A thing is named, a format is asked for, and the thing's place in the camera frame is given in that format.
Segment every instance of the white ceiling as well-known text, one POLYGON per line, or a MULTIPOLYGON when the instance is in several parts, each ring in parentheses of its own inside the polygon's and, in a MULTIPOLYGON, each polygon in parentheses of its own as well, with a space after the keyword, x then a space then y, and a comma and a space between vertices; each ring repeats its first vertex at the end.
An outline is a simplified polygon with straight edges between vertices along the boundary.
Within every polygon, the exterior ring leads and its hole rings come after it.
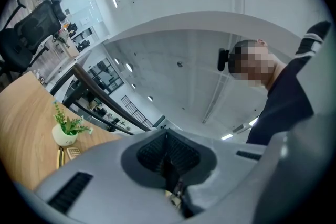
MULTIPOLYGON (((137 35, 105 47, 112 58, 134 66, 127 82, 135 83, 136 90, 146 89, 139 94, 152 95, 153 104, 168 119, 184 108, 197 124, 205 123, 209 135, 220 138, 255 118, 267 99, 265 89, 235 81, 227 68, 222 73, 217 70, 218 50, 229 49, 240 39, 244 38, 216 31, 175 30, 137 35), (168 103, 178 104, 175 111, 165 111, 168 103)), ((272 50, 289 61, 288 56, 272 50)), ((175 118, 172 122, 180 126, 179 120, 183 121, 175 118)))

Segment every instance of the mesh chair back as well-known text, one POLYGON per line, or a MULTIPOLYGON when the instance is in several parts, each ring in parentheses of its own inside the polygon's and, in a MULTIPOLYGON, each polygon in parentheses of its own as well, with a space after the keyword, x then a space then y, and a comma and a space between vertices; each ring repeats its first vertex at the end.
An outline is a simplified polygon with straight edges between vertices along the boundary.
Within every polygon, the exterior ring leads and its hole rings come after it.
POLYGON ((14 26, 20 40, 33 55, 43 40, 60 29, 61 24, 50 0, 43 1, 32 13, 14 26))

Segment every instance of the black headphones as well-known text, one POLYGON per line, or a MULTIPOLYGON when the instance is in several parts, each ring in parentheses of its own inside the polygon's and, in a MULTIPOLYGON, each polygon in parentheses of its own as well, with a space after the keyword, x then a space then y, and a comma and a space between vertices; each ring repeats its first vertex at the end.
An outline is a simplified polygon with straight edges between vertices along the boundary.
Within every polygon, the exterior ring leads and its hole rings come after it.
POLYGON ((225 63, 227 63, 229 61, 229 50, 225 50, 225 49, 219 49, 219 54, 218 54, 218 65, 217 65, 217 69, 219 71, 223 71, 225 68, 225 63))

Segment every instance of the potted plant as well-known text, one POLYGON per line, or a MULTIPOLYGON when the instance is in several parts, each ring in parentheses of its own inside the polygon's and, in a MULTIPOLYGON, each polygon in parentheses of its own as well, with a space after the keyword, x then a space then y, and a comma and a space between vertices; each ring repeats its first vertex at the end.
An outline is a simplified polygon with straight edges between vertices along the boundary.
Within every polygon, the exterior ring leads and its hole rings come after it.
POLYGON ((54 105, 57 111, 57 114, 54 115, 57 124, 52 128, 52 136, 58 145, 72 145, 79 133, 90 131, 88 127, 80 125, 82 119, 70 120, 69 117, 65 119, 64 110, 61 110, 56 102, 54 102, 54 105))

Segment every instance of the white flower pot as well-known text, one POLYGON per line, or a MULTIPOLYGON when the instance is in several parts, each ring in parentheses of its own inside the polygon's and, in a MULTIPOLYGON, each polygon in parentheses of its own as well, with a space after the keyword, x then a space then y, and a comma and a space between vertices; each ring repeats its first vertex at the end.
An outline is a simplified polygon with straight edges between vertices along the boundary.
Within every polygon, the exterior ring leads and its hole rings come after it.
POLYGON ((63 132, 61 125, 57 124, 52 128, 52 136, 59 146, 69 146, 76 141, 78 134, 67 135, 63 132))

